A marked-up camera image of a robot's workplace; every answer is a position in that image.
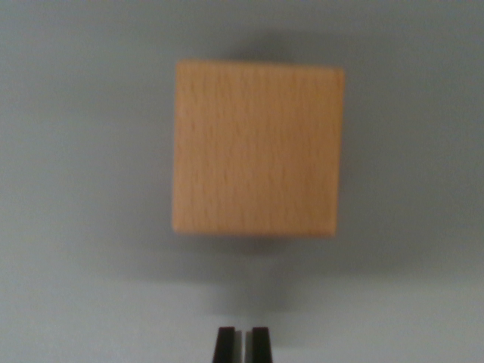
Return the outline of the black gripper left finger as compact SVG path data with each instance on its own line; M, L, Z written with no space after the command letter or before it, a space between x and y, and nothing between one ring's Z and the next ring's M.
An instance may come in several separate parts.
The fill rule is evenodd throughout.
M242 361L242 331L235 327L220 327L213 352L213 363L241 363Z

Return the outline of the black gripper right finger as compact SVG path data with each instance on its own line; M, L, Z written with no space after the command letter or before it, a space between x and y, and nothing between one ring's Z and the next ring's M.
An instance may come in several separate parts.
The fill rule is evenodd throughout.
M267 327L253 327L245 334L245 363L272 363L270 332Z

